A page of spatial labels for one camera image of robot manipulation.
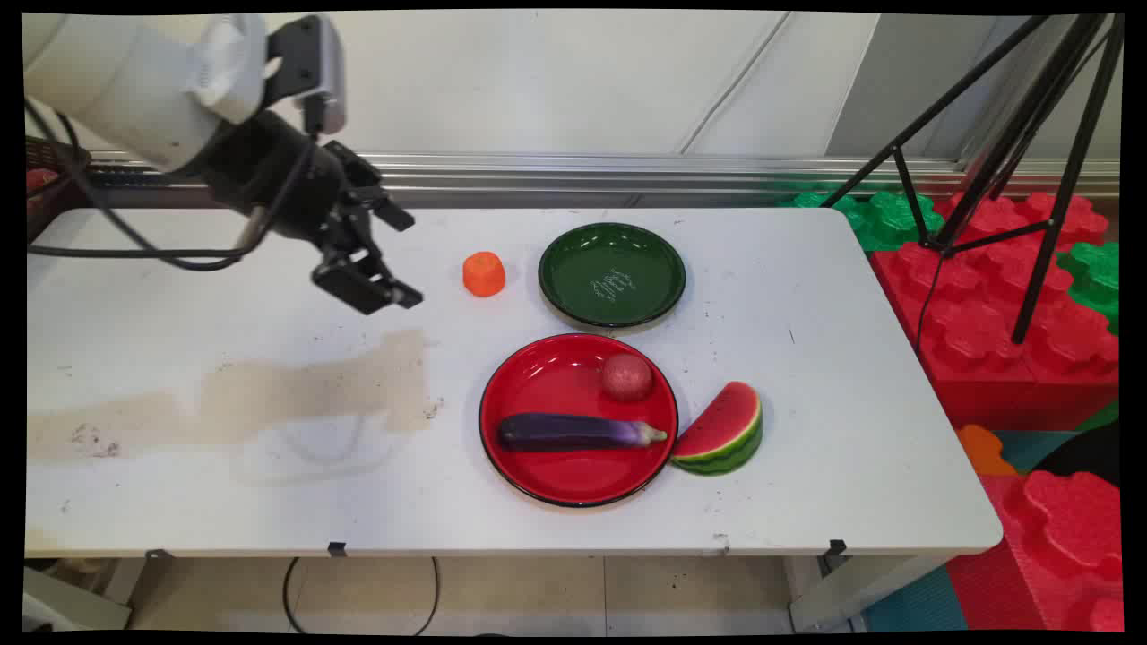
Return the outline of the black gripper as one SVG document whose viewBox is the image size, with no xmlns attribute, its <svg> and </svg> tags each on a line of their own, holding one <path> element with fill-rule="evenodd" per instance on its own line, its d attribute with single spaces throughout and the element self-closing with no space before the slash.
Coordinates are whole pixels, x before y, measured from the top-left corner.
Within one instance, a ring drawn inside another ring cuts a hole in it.
<svg viewBox="0 0 1147 645">
<path fill-rule="evenodd" d="M 312 282 L 357 312 L 426 301 L 395 278 L 370 230 L 372 215 L 398 232 L 415 225 L 413 216 L 391 200 L 377 168 L 344 143 L 318 143 L 263 111 L 243 124 L 221 124 L 193 157 L 190 176 L 216 202 L 247 217 L 237 248 L 253 248 L 270 232 L 317 246 L 321 261 Z"/>
</svg>

